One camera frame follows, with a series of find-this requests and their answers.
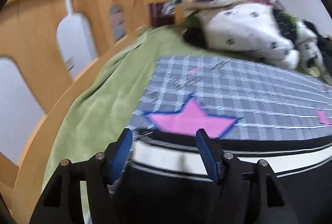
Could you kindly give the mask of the black pants with white stripe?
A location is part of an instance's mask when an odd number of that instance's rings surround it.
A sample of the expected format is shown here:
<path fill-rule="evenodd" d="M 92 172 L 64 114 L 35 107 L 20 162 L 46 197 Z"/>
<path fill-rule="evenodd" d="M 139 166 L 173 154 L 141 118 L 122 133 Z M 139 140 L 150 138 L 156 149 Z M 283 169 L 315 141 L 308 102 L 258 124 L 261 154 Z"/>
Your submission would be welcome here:
<path fill-rule="evenodd" d="M 212 223 L 221 187 L 196 135 L 138 129 L 112 197 L 115 223 Z M 243 223 L 331 223 L 331 139 L 212 141 L 243 169 Z"/>

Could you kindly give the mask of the green blanket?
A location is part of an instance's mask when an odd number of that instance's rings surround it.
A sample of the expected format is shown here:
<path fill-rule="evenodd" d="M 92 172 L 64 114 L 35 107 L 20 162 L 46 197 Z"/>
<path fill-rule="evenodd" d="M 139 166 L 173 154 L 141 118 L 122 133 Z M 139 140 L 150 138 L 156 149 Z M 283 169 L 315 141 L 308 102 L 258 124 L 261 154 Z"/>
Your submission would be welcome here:
<path fill-rule="evenodd" d="M 55 138 L 44 173 L 58 163 L 83 160 L 115 141 L 124 128 L 161 129 L 151 114 L 179 117 L 196 101 L 208 117 L 235 118 L 219 140 L 331 139 L 331 91 L 318 79 L 266 64 L 197 49 L 174 27 L 144 30 L 101 69 L 71 105 Z"/>

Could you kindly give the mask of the grey checked star bedsheet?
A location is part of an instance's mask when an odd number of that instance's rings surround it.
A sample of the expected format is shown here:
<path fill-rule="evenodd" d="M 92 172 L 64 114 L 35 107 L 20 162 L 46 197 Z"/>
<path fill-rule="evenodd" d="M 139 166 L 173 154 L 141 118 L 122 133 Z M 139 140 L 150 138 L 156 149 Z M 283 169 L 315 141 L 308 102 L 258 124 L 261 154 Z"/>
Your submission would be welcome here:
<path fill-rule="evenodd" d="M 117 223 L 331 223 L 331 92 L 315 78 L 209 56 L 160 58 L 106 130 L 133 132 Z M 125 121 L 116 126 L 120 117 Z"/>

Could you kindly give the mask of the white black floral comforter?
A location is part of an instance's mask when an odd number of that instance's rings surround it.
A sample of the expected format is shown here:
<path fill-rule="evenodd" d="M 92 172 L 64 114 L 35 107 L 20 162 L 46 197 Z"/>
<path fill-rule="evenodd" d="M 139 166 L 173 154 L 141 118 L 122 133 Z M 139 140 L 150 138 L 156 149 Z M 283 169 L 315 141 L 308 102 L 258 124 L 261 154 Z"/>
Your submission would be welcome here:
<path fill-rule="evenodd" d="M 193 46 L 239 52 L 273 66 L 302 72 L 331 84 L 318 34 L 306 21 L 262 3 L 191 11 L 183 37 Z"/>

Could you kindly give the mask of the black clothes pile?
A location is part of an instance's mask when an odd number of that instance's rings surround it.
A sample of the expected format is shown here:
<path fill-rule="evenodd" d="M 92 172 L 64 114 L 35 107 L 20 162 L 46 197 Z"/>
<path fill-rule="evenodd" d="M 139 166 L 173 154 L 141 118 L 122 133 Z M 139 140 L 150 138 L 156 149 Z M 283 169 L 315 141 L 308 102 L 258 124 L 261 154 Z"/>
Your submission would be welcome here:
<path fill-rule="evenodd" d="M 307 28 L 314 32 L 317 35 L 317 46 L 322 54 L 323 62 L 325 68 L 327 69 L 329 76 L 332 75 L 331 72 L 331 39 L 324 38 L 316 29 L 315 25 L 311 22 L 304 20 L 304 24 Z"/>

